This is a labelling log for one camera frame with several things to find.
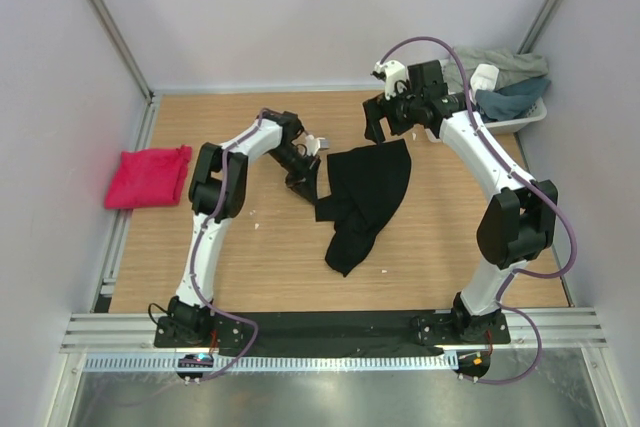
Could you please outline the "black t shirt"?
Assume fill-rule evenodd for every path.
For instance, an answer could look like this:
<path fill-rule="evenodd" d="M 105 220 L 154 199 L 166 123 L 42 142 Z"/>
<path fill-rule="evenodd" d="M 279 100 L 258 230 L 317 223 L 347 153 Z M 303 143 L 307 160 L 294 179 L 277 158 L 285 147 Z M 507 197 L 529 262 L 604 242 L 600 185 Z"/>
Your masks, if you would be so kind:
<path fill-rule="evenodd" d="M 315 220 L 333 224 L 332 270 L 346 277 L 366 259 L 404 200 L 411 168 L 403 139 L 327 156 L 330 194 L 317 201 Z"/>

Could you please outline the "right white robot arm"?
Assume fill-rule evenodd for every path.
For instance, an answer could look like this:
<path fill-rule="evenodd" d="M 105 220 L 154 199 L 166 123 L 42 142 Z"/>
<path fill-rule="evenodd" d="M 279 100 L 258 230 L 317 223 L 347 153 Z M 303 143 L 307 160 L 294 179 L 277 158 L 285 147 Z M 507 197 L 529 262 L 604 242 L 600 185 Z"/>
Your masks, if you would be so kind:
<path fill-rule="evenodd" d="M 395 60 L 377 62 L 372 74 L 383 81 L 384 91 L 363 104 L 365 138 L 382 143 L 383 122 L 394 135 L 422 126 L 458 155 L 487 200 L 476 231 L 481 261 L 456 294 L 450 319 L 455 338 L 480 342 L 497 324 L 509 276 L 551 245 L 557 188 L 536 181 L 506 153 L 480 115 L 468 110 L 464 94 L 449 93 L 439 62 L 409 67 Z"/>

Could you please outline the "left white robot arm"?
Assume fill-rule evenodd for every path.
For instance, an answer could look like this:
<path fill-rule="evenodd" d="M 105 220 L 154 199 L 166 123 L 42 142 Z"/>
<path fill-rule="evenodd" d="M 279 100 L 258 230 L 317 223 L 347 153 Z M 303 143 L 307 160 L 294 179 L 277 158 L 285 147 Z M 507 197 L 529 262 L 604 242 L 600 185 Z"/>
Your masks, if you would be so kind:
<path fill-rule="evenodd" d="M 215 333 L 214 281 L 225 237 L 241 212 L 250 165 L 267 155 L 286 171 L 285 186 L 315 204 L 320 152 L 329 141 L 309 133 L 299 116 L 263 109 L 250 126 L 221 144 L 201 146 L 191 178 L 192 239 L 184 273 L 154 320 L 156 347 L 200 347 Z"/>

